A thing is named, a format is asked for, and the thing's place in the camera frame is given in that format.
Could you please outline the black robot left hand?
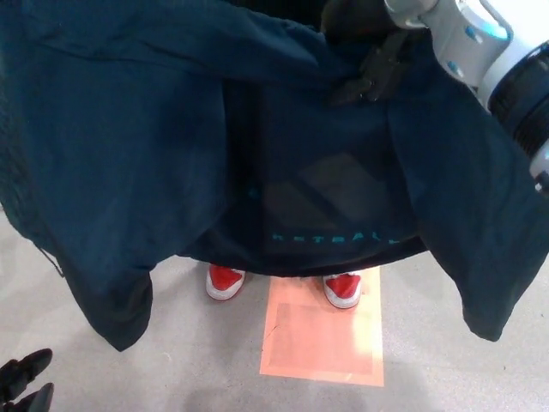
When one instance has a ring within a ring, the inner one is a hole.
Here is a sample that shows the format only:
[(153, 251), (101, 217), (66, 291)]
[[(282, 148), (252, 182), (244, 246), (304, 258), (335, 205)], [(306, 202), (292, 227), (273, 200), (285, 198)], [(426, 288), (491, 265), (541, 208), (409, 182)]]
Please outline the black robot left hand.
[(1, 410), (3, 412), (48, 412), (54, 384), (47, 383), (38, 391), (18, 397), (51, 363), (52, 351), (43, 348), (21, 360), (9, 360), (1, 367)]

